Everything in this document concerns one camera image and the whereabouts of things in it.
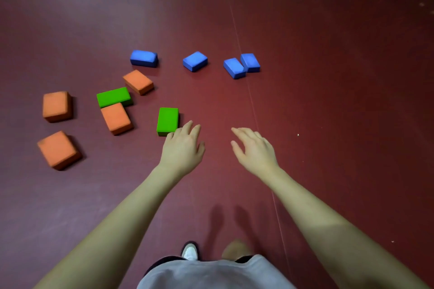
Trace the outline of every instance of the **blue block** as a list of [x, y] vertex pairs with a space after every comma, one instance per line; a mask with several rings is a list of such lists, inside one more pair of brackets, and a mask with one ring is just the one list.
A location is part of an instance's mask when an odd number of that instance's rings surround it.
[[147, 51], [133, 51], [130, 61], [132, 65], [140, 67], [157, 67], [158, 55], [157, 53]]
[[242, 64], [236, 58], [231, 58], [224, 61], [223, 66], [234, 79], [239, 79], [246, 76], [246, 71], [244, 71]]
[[191, 72], [196, 72], [208, 64], [208, 57], [201, 52], [195, 52], [182, 60], [182, 64]]
[[241, 63], [247, 72], [259, 72], [261, 68], [253, 54], [241, 54]]

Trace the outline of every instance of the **person's left hand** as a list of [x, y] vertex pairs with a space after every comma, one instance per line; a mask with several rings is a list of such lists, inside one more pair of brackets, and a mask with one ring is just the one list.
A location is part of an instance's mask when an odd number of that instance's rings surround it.
[[174, 133], [169, 133], [163, 146], [160, 166], [173, 171], [176, 176], [183, 177], [190, 173], [200, 164], [205, 153], [205, 142], [200, 142], [198, 146], [200, 125], [191, 129], [192, 125], [190, 120]]

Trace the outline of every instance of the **person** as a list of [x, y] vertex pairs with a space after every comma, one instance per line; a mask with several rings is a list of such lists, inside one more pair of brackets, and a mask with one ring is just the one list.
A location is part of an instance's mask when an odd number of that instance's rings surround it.
[[[158, 207], [169, 191], [202, 161], [200, 125], [190, 121], [169, 133], [160, 163], [79, 245], [57, 264], [37, 289], [117, 288], [127, 272]], [[339, 288], [428, 288], [412, 271], [312, 193], [277, 163], [272, 145], [249, 128], [232, 128], [245, 151], [233, 152], [282, 201], [309, 246]], [[189, 242], [183, 257], [160, 260], [139, 289], [294, 288], [263, 256], [240, 241], [223, 252], [223, 260], [198, 261]]]

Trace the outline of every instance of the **orange cube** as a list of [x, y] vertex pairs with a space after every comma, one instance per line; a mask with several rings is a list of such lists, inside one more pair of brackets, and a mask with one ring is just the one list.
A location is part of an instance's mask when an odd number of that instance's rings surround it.
[[107, 127], [113, 135], [119, 135], [134, 127], [122, 103], [102, 108], [101, 112]]
[[63, 131], [40, 140], [38, 146], [48, 165], [55, 170], [61, 170], [82, 157]]
[[143, 95], [154, 88], [154, 83], [139, 70], [124, 76], [124, 80], [137, 94]]
[[71, 95], [68, 92], [44, 94], [42, 116], [48, 122], [57, 122], [73, 117]]

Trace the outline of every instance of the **rectangular block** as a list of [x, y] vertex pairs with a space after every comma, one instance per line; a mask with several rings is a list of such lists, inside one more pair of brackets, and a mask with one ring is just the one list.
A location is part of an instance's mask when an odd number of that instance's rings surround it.
[[109, 90], [107, 92], [96, 94], [100, 108], [104, 108], [116, 103], [122, 103], [123, 106], [133, 104], [130, 93], [126, 87]]
[[160, 108], [157, 123], [158, 136], [167, 136], [168, 133], [175, 132], [178, 123], [179, 110], [177, 108]]
[[201, 52], [195, 52], [183, 59], [182, 64], [191, 72], [196, 72], [208, 64], [208, 57]]
[[244, 70], [243, 65], [236, 58], [225, 60], [223, 66], [234, 79], [246, 76], [246, 71]]
[[44, 94], [42, 116], [48, 122], [68, 120], [73, 117], [73, 104], [68, 92]]
[[55, 170], [62, 170], [82, 157], [63, 131], [40, 140], [38, 147], [48, 165]]
[[134, 127], [122, 103], [116, 103], [102, 108], [101, 113], [108, 129], [113, 135], [119, 135]]
[[158, 65], [158, 55], [148, 51], [133, 51], [130, 62], [132, 65], [140, 67], [156, 67]]
[[259, 72], [261, 66], [253, 54], [241, 54], [241, 64], [246, 72]]
[[139, 70], [134, 70], [123, 78], [125, 83], [139, 95], [143, 95], [154, 88], [154, 83]]

